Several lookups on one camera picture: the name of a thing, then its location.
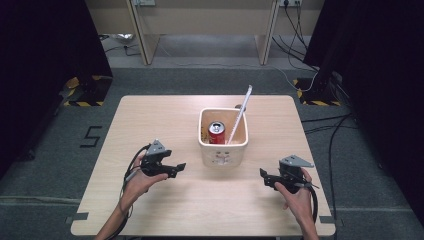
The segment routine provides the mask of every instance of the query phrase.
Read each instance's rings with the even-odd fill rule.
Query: wooden table
[[[172,150],[162,163],[187,163],[177,178],[154,185],[135,204],[122,235],[129,236],[293,236],[301,235],[292,213],[282,210],[280,193],[265,187],[259,168],[278,175],[278,160],[295,154],[313,162],[294,101],[289,96],[251,96],[246,120],[249,143],[240,166],[213,170],[201,159],[197,140],[200,111],[234,107],[244,96],[125,96],[109,129],[75,220],[74,235],[95,235],[119,198],[133,155],[159,139]],[[334,224],[315,168],[308,169],[319,201],[317,230],[332,235]]]

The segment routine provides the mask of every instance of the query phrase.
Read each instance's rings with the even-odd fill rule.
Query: black tape
[[[335,224],[338,227],[342,227],[343,224],[343,220],[342,219],[337,219],[336,221],[334,221],[333,216],[319,216],[319,220],[321,223],[323,224]]]
[[[88,212],[85,213],[75,213],[75,215],[72,217],[72,219],[75,220],[87,220],[88,218]]]
[[[97,142],[99,141],[100,137],[98,136],[89,136],[91,129],[101,129],[102,126],[90,126],[88,127],[87,133],[85,134],[84,139],[95,139],[94,144],[92,145],[80,145],[80,148],[92,148],[97,146]]]

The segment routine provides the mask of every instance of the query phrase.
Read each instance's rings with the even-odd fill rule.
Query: metal bracket
[[[165,146],[163,146],[158,139],[155,139],[153,143],[150,145],[149,149],[147,149],[146,156],[151,156],[151,155],[160,154],[164,152],[166,152]]]
[[[280,160],[280,163],[292,167],[314,167],[313,163],[310,163],[296,155],[285,157]]]

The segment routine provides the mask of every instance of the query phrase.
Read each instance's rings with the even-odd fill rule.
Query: hazard tape
[[[298,80],[293,80],[294,86],[299,89]],[[305,100],[302,91],[297,91],[297,96],[299,97],[300,103],[304,105],[316,105],[316,106],[340,106],[339,101],[321,101],[321,100]]]
[[[74,107],[99,107],[103,105],[103,102],[74,102],[67,101],[63,104],[64,106],[74,106]]]

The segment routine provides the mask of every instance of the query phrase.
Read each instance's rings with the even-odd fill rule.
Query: soda can
[[[212,122],[208,133],[209,144],[225,144],[225,126],[222,122]]]

